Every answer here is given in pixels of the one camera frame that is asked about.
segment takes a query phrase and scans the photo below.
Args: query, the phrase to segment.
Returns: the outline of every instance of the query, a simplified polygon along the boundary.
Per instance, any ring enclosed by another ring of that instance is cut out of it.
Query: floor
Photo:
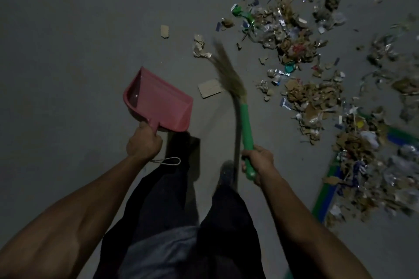
[[[223,41],[249,92],[255,143],[275,153],[275,164],[309,208],[333,153],[338,133],[325,122],[316,146],[301,143],[294,112],[279,107],[279,93],[265,103],[255,84],[266,69],[278,67],[275,52],[249,40],[243,50],[236,27],[215,32],[222,17],[239,0],[0,0],[0,246],[42,210],[81,187],[125,156],[125,144],[137,125],[122,93],[141,66],[194,98],[189,131],[201,139],[199,177],[194,183],[199,219],[211,206],[222,162],[233,158],[235,118],[227,93],[203,100],[197,85],[216,77],[212,65],[192,55],[195,33]],[[340,57],[347,97],[357,95],[360,78],[373,68],[358,44],[368,45],[375,32],[417,10],[417,0],[342,0],[348,22],[327,32],[322,59]],[[301,17],[313,22],[313,4],[293,2]],[[170,37],[160,37],[160,25]],[[417,48],[415,32],[397,42],[399,52]],[[268,55],[266,66],[258,58]],[[299,77],[308,80],[309,65]],[[384,105],[388,119],[411,133],[398,118],[398,96],[387,88],[360,102],[365,108]],[[155,167],[149,164],[142,176]],[[238,189],[258,230],[267,278],[285,274],[287,263],[266,201],[257,186],[241,176]],[[121,217],[120,209],[115,221]],[[417,216],[393,220],[377,213],[369,223],[344,224],[339,237],[361,258],[373,277],[413,278],[419,272]],[[94,252],[79,278],[91,278],[98,262]]]

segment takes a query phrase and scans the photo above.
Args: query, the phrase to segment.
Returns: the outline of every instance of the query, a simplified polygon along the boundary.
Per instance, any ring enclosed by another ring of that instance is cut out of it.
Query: pink dustpan
[[[136,119],[147,120],[153,132],[159,127],[186,131],[194,99],[141,67],[124,91],[124,102]]]

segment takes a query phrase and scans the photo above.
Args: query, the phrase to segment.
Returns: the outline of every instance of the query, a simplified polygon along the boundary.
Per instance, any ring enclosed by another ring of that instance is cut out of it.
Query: pant leg
[[[232,188],[221,185],[198,231],[197,249],[203,255],[232,259],[246,277],[265,278],[259,237],[246,204]]]
[[[123,217],[103,237],[94,279],[116,278],[132,243],[193,224],[184,211],[188,170],[185,162],[179,166],[160,165],[141,179],[128,199]]]

